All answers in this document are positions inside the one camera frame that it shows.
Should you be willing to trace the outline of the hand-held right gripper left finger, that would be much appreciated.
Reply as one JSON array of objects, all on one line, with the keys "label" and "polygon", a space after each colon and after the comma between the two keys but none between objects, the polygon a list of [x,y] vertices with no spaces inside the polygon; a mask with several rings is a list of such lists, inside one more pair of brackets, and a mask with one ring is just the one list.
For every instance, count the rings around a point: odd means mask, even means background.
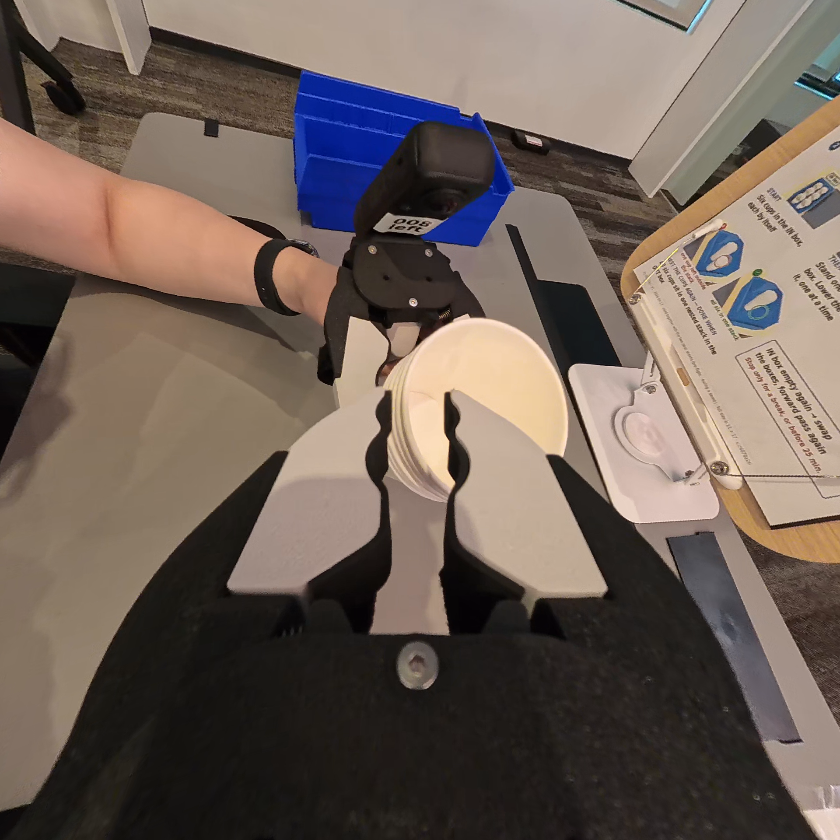
[{"label": "hand-held right gripper left finger", "polygon": [[375,599],[392,567],[391,427],[391,394],[375,388],[292,445],[228,578],[231,593]]}]

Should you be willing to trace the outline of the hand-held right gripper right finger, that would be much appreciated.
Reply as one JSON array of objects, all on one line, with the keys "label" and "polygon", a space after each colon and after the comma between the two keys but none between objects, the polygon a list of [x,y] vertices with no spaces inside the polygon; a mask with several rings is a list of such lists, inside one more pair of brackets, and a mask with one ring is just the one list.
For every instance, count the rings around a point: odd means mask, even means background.
[{"label": "hand-held right gripper right finger", "polygon": [[518,599],[602,597],[606,583],[548,456],[460,391],[445,398],[454,548]]}]

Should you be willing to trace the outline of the person's left forearm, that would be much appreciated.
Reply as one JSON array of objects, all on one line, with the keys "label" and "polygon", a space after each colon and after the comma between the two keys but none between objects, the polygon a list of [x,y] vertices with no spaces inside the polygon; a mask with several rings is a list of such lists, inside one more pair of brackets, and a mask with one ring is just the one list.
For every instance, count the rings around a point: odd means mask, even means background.
[{"label": "person's left forearm", "polygon": [[298,314],[274,283],[280,241],[191,197],[82,161],[5,119],[1,244],[179,297]]}]

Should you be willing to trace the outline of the person's left hand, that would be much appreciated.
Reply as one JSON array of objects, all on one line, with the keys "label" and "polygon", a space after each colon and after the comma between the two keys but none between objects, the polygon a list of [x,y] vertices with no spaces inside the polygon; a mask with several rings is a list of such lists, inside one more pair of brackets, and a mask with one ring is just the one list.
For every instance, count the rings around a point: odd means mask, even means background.
[{"label": "person's left hand", "polygon": [[296,249],[287,263],[281,299],[289,309],[323,326],[339,268]]}]

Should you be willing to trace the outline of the wooden sign board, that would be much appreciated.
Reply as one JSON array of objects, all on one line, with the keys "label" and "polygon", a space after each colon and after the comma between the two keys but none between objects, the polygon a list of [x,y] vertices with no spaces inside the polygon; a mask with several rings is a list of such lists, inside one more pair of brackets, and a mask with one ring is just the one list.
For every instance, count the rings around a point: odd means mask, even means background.
[{"label": "wooden sign board", "polygon": [[[750,193],[783,165],[837,129],[838,124],[839,98],[835,98],[825,102],[813,115],[648,236],[625,264],[621,278],[622,300],[629,303],[639,287],[640,282],[635,275],[637,267],[668,244],[675,243],[679,235],[690,234],[701,224],[718,217],[730,204]],[[773,530],[749,488],[733,490],[720,487],[717,491],[738,529],[765,549],[806,562],[838,563],[837,520]]]}]

